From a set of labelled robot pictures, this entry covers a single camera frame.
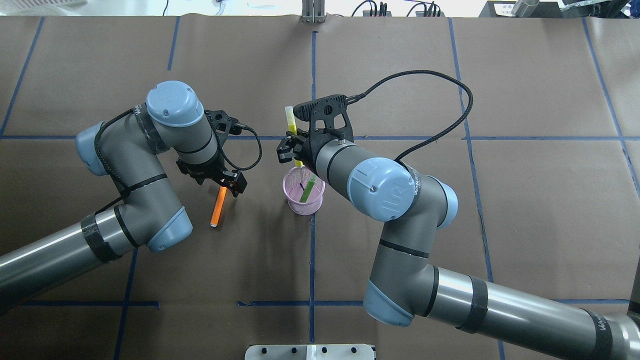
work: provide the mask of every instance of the green marker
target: green marker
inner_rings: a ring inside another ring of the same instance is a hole
[[[314,184],[316,183],[316,175],[311,174],[307,185],[305,186],[305,191],[302,192],[302,196],[300,197],[300,202],[307,202],[309,199],[309,195],[311,195],[311,190],[314,188]]]

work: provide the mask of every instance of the light blue cap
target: light blue cap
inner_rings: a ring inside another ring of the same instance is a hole
[[[444,216],[444,220],[442,220],[442,223],[438,225],[438,229],[443,229],[449,226],[449,224],[453,222],[453,219],[456,218],[456,215],[458,214],[458,196],[449,185],[441,182],[433,176],[429,177],[434,179],[435,181],[438,181],[438,184],[440,184],[440,186],[442,186],[442,190],[444,190],[444,195],[447,197],[447,214]]]
[[[151,238],[147,246],[152,252],[160,252],[186,239],[192,230],[193,226],[183,206],[162,226],[162,229]]]
[[[151,89],[147,94],[147,111],[155,121],[171,127],[191,126],[204,115],[202,103],[193,89],[176,80]]]
[[[370,279],[364,295],[364,309],[372,318],[389,325],[406,327],[413,320],[412,314],[393,302]]]
[[[409,209],[415,197],[415,183],[409,171],[395,161],[369,158],[351,171],[347,195],[361,213],[386,222]]]
[[[76,151],[89,171],[96,176],[107,174],[100,159],[98,159],[98,155],[95,153],[95,135],[98,133],[98,130],[100,130],[100,126],[102,126],[102,122],[84,130],[76,136]]]

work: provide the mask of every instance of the pink basket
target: pink basket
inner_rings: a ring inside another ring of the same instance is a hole
[[[282,179],[282,191],[287,196],[289,207],[298,215],[311,215],[318,211],[322,205],[324,181],[319,177],[316,178],[316,183],[311,189],[307,202],[299,201],[311,175],[311,170],[307,167],[294,167]]]

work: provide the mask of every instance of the label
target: label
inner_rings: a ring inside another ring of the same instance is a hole
[[[498,16],[511,16],[511,17],[515,17],[516,15],[513,15],[513,4],[493,4],[493,7],[495,8],[495,13]]]

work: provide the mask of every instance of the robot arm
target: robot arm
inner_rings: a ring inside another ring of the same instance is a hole
[[[456,216],[457,197],[435,177],[353,143],[346,107],[362,97],[297,105],[309,130],[288,132],[277,152],[281,163],[302,161],[360,212],[385,222],[364,298],[372,317],[409,326],[415,315],[428,316],[561,359],[640,359],[640,332],[627,315],[602,316],[430,265],[436,230]],[[345,120],[338,129],[337,115]]]
[[[250,128],[224,111],[204,110],[187,84],[166,81],[146,103],[80,133],[81,159],[93,174],[111,175],[124,203],[0,257],[0,313],[142,245],[158,252],[189,236],[191,222],[157,154],[174,148],[183,174],[238,196],[246,180],[225,168],[222,145],[243,129]]]

